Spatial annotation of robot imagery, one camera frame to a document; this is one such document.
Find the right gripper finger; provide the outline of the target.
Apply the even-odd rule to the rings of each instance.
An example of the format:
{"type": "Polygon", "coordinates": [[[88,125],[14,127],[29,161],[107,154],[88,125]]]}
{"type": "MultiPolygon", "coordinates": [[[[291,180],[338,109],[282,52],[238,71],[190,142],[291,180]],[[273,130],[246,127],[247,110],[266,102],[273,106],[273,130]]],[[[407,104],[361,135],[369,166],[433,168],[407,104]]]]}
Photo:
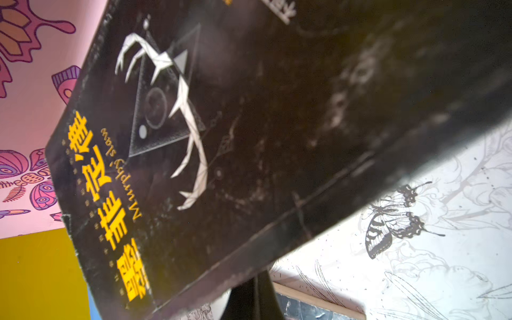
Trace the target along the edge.
{"type": "Polygon", "coordinates": [[[221,320],[284,320],[268,270],[232,289],[221,320]]]}

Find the black Murphy's law book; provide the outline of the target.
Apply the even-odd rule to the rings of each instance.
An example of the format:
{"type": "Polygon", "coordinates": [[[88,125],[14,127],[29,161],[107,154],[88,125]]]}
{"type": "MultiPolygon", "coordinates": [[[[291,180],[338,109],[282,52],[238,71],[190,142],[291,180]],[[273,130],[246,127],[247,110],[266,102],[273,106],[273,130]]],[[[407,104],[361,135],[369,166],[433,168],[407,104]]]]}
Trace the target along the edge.
{"type": "Polygon", "coordinates": [[[100,317],[171,319],[510,113],[510,1],[108,1],[45,155],[100,317]]]}

